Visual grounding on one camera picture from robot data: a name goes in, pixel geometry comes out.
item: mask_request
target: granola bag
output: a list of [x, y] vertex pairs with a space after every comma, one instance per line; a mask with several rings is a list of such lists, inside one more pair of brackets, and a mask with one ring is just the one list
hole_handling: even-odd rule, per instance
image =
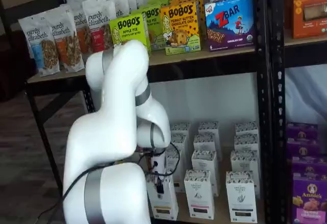
[[91, 31], [93, 52], [113, 48], [109, 22], [116, 19], [113, 0], [87, 0], [83, 10]]
[[114, 5], [116, 8], [117, 17], [123, 17], [129, 15], [128, 0], [114, 0]]
[[47, 11], [46, 21], [51, 27], [59, 59], [66, 72], [78, 72], [84, 68], [78, 41], [74, 15], [69, 5]]
[[18, 20], [30, 45], [40, 76], [60, 71], [55, 40], [45, 19], [45, 12]]
[[92, 40], [90, 28], [87, 25], [86, 16], [82, 7], [74, 10], [74, 20], [77, 30], [78, 41], [80, 43], [80, 49], [82, 54], [92, 53]]

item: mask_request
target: purple box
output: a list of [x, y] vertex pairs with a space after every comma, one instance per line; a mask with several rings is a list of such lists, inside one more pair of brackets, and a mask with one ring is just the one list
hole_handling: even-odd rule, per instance
[[293, 174], [292, 223], [325, 224], [327, 176]]
[[327, 157], [293, 157], [292, 172], [327, 174]]
[[287, 141], [287, 158], [293, 156], [319, 156], [321, 155], [321, 145], [316, 140], [293, 139]]
[[287, 138], [318, 140], [318, 125], [289, 122], [286, 125]]

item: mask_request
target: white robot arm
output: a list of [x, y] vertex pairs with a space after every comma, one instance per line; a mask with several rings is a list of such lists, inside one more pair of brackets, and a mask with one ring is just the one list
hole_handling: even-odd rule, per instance
[[[86, 78], [92, 89], [102, 88], [102, 103], [98, 112], [77, 119], [69, 132], [64, 193], [83, 171], [128, 158], [136, 145], [169, 145], [169, 120], [163, 106], [151, 95], [148, 66], [147, 50], [136, 40], [89, 57]], [[143, 119], [138, 128], [136, 116]], [[153, 171], [165, 173], [165, 166], [156, 164]], [[151, 223], [145, 176], [133, 163], [83, 176], [63, 207], [68, 224]]]

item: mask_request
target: dark floor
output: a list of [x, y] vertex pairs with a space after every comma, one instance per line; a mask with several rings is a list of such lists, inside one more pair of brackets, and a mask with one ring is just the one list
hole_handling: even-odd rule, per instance
[[[37, 97], [38, 108], [53, 97]], [[84, 113], [81, 96], [77, 94], [45, 123], [61, 175], [69, 129]], [[57, 198], [56, 183], [31, 108], [21, 93], [0, 104], [0, 223], [34, 224], [38, 214]], [[46, 215], [38, 222], [44, 223]], [[60, 223], [64, 223], [62, 213], [53, 222]]]

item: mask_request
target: blue z bar box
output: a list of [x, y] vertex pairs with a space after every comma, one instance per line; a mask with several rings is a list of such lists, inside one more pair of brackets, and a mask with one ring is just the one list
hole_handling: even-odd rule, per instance
[[253, 45], [252, 0], [222, 0], [205, 4], [210, 51]]

